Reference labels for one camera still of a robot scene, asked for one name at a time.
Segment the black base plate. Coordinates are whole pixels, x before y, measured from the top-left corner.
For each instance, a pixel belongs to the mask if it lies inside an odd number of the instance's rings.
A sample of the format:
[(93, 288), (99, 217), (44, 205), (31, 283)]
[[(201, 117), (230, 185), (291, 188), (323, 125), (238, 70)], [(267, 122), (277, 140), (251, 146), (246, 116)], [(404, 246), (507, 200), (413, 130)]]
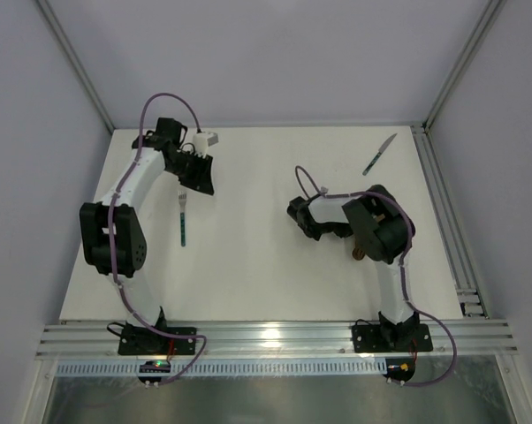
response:
[(149, 329), (126, 325), (119, 338), (118, 354), (121, 356), (195, 354), (196, 327), (168, 327), (164, 332), (176, 336), (188, 336), (188, 339), (162, 337)]
[(356, 353), (432, 352), (429, 326), (420, 322), (392, 324), (387, 321), (369, 323), (358, 320), (352, 327)]

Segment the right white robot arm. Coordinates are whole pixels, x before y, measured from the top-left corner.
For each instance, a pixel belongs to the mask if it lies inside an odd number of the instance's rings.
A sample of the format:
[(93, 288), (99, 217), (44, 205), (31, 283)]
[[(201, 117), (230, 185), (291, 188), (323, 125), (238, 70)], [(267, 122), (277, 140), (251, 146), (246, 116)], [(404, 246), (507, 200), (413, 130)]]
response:
[(421, 323), (407, 295), (404, 264), (415, 227), (383, 186), (373, 185), (357, 194), (296, 197), (286, 212), (310, 239), (319, 240), (329, 233), (354, 238), (355, 260), (368, 258), (376, 265), (380, 310), (376, 322), (359, 319), (352, 326), (355, 352), (432, 348), (428, 327)]

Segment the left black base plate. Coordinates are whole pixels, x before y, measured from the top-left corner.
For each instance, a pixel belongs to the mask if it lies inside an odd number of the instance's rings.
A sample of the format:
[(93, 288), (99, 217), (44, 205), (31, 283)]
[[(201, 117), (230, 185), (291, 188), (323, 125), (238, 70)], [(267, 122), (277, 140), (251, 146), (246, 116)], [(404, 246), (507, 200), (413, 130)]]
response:
[(121, 356), (195, 354), (196, 327), (168, 327), (164, 332), (176, 336), (188, 336), (188, 339), (162, 337), (149, 329), (126, 325), (119, 338), (118, 354)]

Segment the left aluminium frame post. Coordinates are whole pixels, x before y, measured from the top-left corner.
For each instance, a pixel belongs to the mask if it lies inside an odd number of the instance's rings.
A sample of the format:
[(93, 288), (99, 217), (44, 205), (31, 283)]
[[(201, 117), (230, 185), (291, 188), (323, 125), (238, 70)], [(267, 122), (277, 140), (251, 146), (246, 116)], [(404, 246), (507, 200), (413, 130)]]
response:
[(46, 27), (54, 37), (63, 57), (72, 69), (74, 77), (83, 89), (86, 97), (91, 103), (91, 106), (95, 110), (95, 113), (101, 119), (109, 134), (113, 134), (116, 130), (116, 126), (110, 118), (110, 114), (104, 106), (92, 80), (89, 78), (86, 68), (81, 62), (78, 53), (73, 47), (65, 29), (59, 21), (51, 2), (48, 0), (34, 0), (33, 4), (40, 13)]

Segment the fork with green handle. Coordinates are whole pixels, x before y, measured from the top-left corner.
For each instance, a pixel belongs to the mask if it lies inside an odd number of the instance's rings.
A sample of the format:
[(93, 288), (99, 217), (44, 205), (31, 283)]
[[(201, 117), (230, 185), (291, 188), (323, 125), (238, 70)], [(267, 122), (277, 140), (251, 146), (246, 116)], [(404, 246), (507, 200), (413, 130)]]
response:
[(186, 246), (186, 201), (187, 192), (179, 190), (179, 221), (180, 221), (180, 244), (182, 247)]

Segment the aluminium frame post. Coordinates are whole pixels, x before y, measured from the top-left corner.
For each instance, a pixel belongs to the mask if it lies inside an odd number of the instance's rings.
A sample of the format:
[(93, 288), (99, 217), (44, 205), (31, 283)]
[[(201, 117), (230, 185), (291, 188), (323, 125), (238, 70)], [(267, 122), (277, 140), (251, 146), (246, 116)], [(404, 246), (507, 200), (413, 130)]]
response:
[(480, 12), (470, 35), (457, 55), (455, 63), (449, 71), (444, 84), (441, 86), (435, 101), (432, 103), (428, 116), (422, 123), (422, 127), (426, 132), (429, 132), (437, 122), (445, 105), (453, 95), (456, 87), (461, 82), (467, 69), (472, 64), (476, 54), (487, 38), (488, 33), (497, 21), (499, 14), (503, 11), (505, 4), (505, 0), (490, 0), (486, 3), (483, 11)]
[(110, 114), (104, 106), (92, 80), (89, 78), (86, 68), (81, 62), (78, 53), (73, 47), (65, 29), (59, 21), (51, 2), (48, 0), (34, 0), (33, 4), (40, 13), (46, 27), (54, 37), (63, 57), (72, 69), (74, 77), (83, 89), (86, 97), (91, 103), (91, 106), (95, 110), (95, 113), (101, 119), (109, 134), (113, 134), (116, 130), (116, 126), (110, 118)]

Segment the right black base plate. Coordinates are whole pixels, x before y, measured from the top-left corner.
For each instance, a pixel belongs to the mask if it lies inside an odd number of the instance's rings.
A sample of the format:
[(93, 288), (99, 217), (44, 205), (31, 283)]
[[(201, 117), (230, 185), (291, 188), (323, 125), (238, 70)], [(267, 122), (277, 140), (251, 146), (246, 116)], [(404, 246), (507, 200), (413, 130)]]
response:
[(358, 320), (352, 327), (356, 353), (432, 352), (429, 326), (420, 322), (392, 324), (387, 321), (369, 323)]

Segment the right aluminium frame post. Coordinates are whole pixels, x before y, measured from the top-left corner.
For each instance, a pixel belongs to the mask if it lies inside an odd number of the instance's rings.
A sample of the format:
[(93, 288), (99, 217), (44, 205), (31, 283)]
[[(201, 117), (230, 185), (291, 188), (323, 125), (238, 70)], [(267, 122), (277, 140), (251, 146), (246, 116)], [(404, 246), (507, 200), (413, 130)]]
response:
[(470, 35), (457, 55), (455, 63), (449, 71), (444, 84), (441, 86), (435, 101), (432, 103), (428, 116), (422, 123), (422, 127), (426, 132), (429, 132), (437, 122), (445, 105), (453, 95), (456, 87), (461, 82), (467, 69), (472, 64), (476, 54), (487, 38), (488, 33), (497, 21), (499, 14), (503, 11), (505, 4), (505, 0), (490, 0), (486, 3), (483, 11), (480, 12)]

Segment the brown cloth napkin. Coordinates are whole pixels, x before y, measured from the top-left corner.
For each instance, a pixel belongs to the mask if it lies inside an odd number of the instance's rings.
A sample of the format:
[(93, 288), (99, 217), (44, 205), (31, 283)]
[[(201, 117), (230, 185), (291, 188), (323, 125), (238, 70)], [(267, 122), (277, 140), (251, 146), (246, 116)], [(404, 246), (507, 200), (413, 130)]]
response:
[(362, 261), (364, 257), (366, 256), (366, 253), (362, 246), (358, 243), (358, 241), (354, 242), (353, 250), (352, 250), (352, 257), (356, 261)]

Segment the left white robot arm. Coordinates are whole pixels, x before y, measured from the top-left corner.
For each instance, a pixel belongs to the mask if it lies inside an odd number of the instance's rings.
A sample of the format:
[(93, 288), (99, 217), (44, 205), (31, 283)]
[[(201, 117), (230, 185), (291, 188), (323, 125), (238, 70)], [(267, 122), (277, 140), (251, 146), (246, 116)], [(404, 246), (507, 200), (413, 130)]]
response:
[(121, 355), (165, 354), (171, 340), (180, 351), (193, 352), (194, 333), (169, 331), (162, 306), (148, 287), (143, 267), (148, 242), (138, 211), (156, 180), (165, 172), (187, 189), (213, 195), (213, 158), (208, 150), (217, 144), (214, 132), (197, 130), (185, 141), (187, 128), (173, 118), (161, 117), (156, 129), (139, 135), (119, 180), (97, 202), (80, 208), (80, 232), (85, 261), (108, 277), (127, 312), (119, 333)]

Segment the aluminium mounting rail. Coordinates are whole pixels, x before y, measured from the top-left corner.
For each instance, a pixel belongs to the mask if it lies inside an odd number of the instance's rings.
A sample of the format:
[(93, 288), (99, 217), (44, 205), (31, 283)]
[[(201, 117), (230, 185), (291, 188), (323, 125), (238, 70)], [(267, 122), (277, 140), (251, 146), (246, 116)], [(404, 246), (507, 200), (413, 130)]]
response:
[[(354, 356), (350, 322), (186, 322), (207, 338), (209, 358)], [(518, 346), (504, 320), (455, 320), (447, 327), (460, 355), (516, 354)], [(35, 357), (45, 359), (115, 358), (119, 341), (105, 322), (48, 325)]]

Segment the right side aluminium rail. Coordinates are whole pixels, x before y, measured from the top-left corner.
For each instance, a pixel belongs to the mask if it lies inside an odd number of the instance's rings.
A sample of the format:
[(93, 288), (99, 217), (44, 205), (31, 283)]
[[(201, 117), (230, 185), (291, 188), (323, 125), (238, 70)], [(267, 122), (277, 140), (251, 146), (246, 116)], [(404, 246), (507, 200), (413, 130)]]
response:
[(467, 319), (489, 319), (478, 287), (478, 277), (462, 237), (430, 137), (422, 125), (413, 125), (411, 132), (453, 275), (461, 312)]

